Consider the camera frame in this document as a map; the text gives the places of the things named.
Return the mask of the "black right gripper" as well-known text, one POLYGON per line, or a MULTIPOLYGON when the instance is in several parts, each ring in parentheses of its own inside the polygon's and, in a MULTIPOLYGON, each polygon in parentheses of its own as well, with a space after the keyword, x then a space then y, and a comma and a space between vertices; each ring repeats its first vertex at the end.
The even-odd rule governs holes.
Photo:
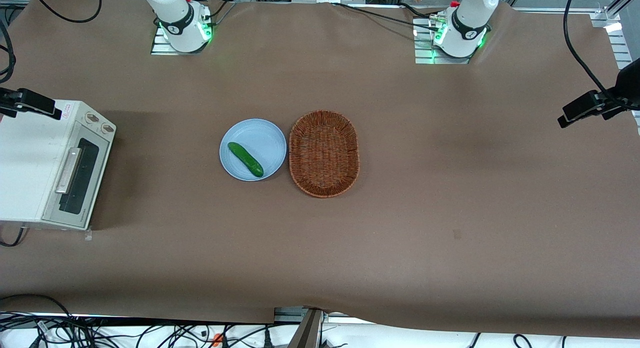
POLYGON ((17 90, 0 88, 0 113, 16 117, 18 113, 41 114, 53 120, 61 120, 62 111, 56 107, 54 99, 30 89, 17 90))

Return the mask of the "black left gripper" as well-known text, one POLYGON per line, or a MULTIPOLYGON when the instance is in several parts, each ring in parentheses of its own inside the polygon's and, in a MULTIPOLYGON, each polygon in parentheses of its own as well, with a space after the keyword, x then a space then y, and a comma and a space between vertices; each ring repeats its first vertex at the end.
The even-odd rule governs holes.
MULTIPOLYGON (((602 92, 605 106, 600 113, 604 120, 610 120, 627 111, 638 111, 640 105, 640 59, 622 68, 615 85, 602 92)), ((565 129, 571 124, 590 116, 596 116, 602 101, 596 90, 590 90, 562 107, 558 125, 565 129)))

